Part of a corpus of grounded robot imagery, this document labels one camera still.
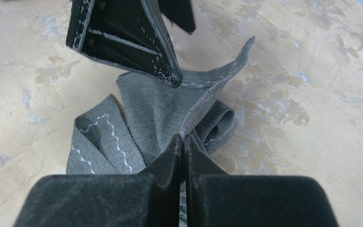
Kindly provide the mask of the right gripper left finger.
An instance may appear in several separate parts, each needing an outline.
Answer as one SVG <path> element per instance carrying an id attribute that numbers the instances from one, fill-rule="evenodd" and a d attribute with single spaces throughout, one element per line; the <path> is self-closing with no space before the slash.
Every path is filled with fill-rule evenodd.
<path id="1" fill-rule="evenodd" d="M 85 57 L 169 87 L 182 71 L 156 0 L 74 0 L 66 45 Z"/>

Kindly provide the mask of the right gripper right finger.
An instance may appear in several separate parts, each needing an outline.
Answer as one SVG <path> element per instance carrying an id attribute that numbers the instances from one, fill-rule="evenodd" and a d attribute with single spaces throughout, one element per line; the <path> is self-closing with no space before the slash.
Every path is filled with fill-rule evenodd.
<path id="1" fill-rule="evenodd" d="M 161 13 L 186 33 L 196 30 L 191 0 L 158 0 L 158 4 Z"/>

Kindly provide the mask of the grey cloth napkin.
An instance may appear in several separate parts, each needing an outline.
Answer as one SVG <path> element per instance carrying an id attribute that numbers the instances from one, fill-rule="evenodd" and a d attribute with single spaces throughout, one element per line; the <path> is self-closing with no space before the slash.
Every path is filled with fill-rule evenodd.
<path id="1" fill-rule="evenodd" d="M 254 40 L 224 66 L 183 70 L 177 88 L 138 73 L 121 74 L 116 83 L 123 107 L 109 95 L 75 119 L 66 174 L 136 174 L 165 151 L 175 134 L 191 134 L 201 151 L 215 152 L 230 138 L 236 121 L 219 94 L 246 65 Z"/>

